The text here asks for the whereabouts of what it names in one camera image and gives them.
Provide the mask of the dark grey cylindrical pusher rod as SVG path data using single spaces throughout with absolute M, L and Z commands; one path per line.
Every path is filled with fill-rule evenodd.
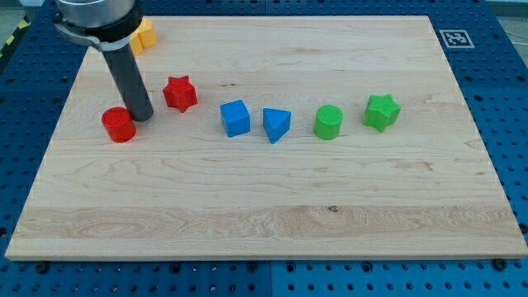
M 153 106 L 131 47 L 126 45 L 102 54 L 132 120 L 149 120 Z

